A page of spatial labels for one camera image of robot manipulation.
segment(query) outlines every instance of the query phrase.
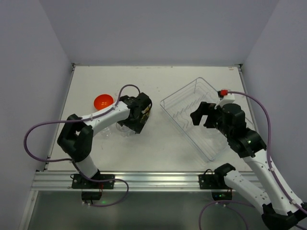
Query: clear plastic dish rack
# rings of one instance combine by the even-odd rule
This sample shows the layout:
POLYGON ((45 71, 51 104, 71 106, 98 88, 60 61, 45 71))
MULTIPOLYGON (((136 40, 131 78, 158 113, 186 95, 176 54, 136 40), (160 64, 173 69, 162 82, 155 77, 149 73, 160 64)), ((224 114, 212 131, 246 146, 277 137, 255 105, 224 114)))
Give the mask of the clear plastic dish rack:
MULTIPOLYGON (((194 126, 190 114, 201 102, 217 103, 217 90, 205 79, 197 78, 188 85, 164 98, 160 105, 171 121, 182 131, 187 140, 201 153, 205 161, 214 161, 218 154, 230 148, 226 138, 216 129, 203 126, 207 116, 203 116, 199 126, 194 126)), ((246 119, 247 126, 254 129, 246 119)))

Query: white wall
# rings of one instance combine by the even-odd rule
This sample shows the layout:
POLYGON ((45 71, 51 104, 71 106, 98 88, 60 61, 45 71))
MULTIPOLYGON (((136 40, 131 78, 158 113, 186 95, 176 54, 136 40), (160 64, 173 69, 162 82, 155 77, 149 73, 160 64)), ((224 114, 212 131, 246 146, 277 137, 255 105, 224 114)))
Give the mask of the white wall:
POLYGON ((68 57, 102 65, 243 63, 278 0, 40 0, 68 57))
MULTIPOLYGON (((24 134, 59 118, 71 64, 36 0, 0 1, 0 31, 0 229, 15 230, 40 166, 25 153, 24 134)), ((33 153, 46 156, 54 132, 34 132, 33 153)))
MULTIPOLYGON (((243 67, 248 92, 264 103, 272 119, 273 159, 293 190, 307 201, 306 0, 277 4, 243 67)), ((266 135, 263 112, 253 107, 266 135)))

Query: metal extrusion frame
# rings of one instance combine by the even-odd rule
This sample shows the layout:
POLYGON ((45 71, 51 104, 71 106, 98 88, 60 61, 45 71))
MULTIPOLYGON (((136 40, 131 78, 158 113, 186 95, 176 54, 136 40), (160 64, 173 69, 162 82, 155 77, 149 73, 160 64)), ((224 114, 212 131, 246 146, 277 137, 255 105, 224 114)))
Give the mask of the metal extrusion frame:
MULTIPOLYGON (((98 189, 71 189, 71 174, 76 171, 37 172, 31 191, 98 191, 98 189)), ((127 181, 131 192, 211 192, 200 190, 198 175, 203 172, 102 172, 127 181)), ((242 175, 255 186, 262 186, 253 172, 242 175)), ((114 192, 126 191, 124 183, 115 182, 114 192)))

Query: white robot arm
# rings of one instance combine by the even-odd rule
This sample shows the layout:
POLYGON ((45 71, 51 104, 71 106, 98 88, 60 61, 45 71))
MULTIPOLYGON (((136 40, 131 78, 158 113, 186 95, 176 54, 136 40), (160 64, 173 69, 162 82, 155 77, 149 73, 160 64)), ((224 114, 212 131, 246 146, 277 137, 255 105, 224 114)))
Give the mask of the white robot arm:
POLYGON ((118 103, 94 114, 82 117, 72 114, 67 120, 86 119, 87 121, 66 123, 59 135, 58 144, 86 177, 99 178, 100 172, 90 156, 93 137, 116 122, 139 134, 149 117, 151 107, 150 98, 140 93, 137 97, 122 96, 118 103))
POLYGON ((211 176, 208 181, 224 184, 238 191, 260 212, 265 225, 270 230, 292 228, 306 217, 304 210, 307 210, 307 204, 303 203, 291 190, 272 160, 272 167, 269 167, 267 146, 256 131, 246 127, 245 113, 239 105, 233 103, 234 95, 227 94, 226 90, 218 94, 221 98, 219 103, 201 102, 199 108, 191 113, 193 124, 199 125, 201 117, 207 115, 204 126, 218 129, 227 138, 231 149, 249 165, 265 191, 245 179, 230 164, 215 169, 213 175, 207 175, 211 176), (276 173, 282 187, 291 195, 292 200, 289 201, 285 196, 273 177, 272 170, 276 173))

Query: white table surface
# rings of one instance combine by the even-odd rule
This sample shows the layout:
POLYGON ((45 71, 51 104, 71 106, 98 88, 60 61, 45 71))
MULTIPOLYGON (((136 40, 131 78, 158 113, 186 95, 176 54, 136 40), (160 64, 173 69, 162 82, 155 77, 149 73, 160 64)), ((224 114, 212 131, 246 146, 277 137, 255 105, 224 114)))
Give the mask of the white table surface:
MULTIPOLYGON (((230 148, 215 161, 205 162, 175 128, 160 107, 160 101, 202 77, 215 89, 243 92, 238 69, 235 67, 95 67, 77 66, 72 78, 62 114, 66 120, 71 114, 78 116, 95 112, 96 96, 107 93, 117 96, 125 84, 135 84, 151 98, 153 108, 148 122, 139 135, 122 137, 113 127, 108 138, 97 134, 93 139, 91 156, 101 171, 204 171, 230 163, 240 171, 250 168, 230 148)), ((123 95, 136 96, 135 88, 126 88, 123 95)), ((246 117, 251 120, 248 103, 236 95, 246 117)), ((57 138, 63 125, 59 125, 57 138)), ((68 155, 55 142, 51 159, 68 155)), ((69 162, 50 163, 49 171, 74 170, 69 162)))

